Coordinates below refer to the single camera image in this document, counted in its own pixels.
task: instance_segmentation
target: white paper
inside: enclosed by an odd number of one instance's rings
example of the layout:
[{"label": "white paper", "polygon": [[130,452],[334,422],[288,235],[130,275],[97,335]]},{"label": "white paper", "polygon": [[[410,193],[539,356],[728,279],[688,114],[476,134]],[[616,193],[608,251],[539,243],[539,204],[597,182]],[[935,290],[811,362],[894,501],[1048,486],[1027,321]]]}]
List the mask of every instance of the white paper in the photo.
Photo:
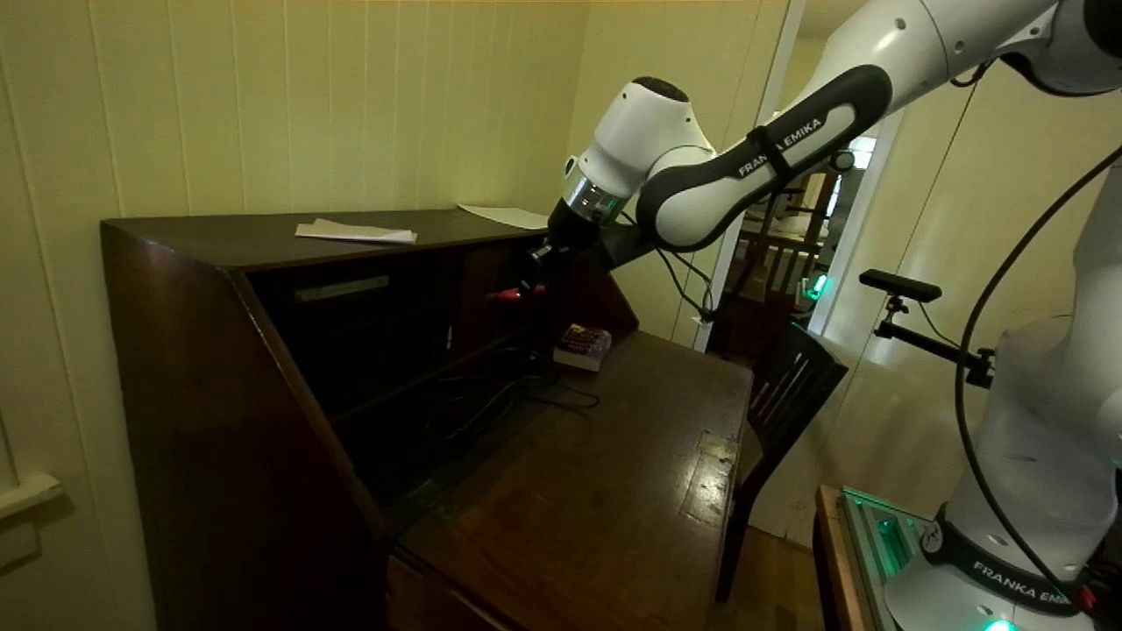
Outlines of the white paper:
[{"label": "white paper", "polygon": [[532,210],[521,210],[521,207],[473,207],[473,204],[459,204],[466,214],[476,214],[485,222],[496,222],[496,223],[510,223],[510,227],[519,227],[519,232],[545,232],[546,227],[546,216],[545,214],[532,214]]},{"label": "white paper", "polygon": [[314,216],[311,223],[299,223],[303,237],[335,237],[335,243],[417,243],[410,227],[382,227],[382,223],[343,223]]}]

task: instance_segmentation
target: chair leg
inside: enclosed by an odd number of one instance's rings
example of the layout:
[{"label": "chair leg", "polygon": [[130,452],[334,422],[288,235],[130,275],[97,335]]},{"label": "chair leg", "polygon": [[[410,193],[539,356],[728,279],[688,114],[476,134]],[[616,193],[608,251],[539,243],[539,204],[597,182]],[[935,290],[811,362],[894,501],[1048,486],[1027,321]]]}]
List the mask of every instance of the chair leg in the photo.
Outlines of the chair leg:
[{"label": "chair leg", "polygon": [[718,568],[718,577],[714,577],[714,604],[728,604],[728,595],[732,595],[735,563],[739,563],[743,532],[747,532],[747,512],[752,512],[752,501],[735,493],[732,498],[732,514],[728,514],[728,527],[727,527],[721,568]]}]

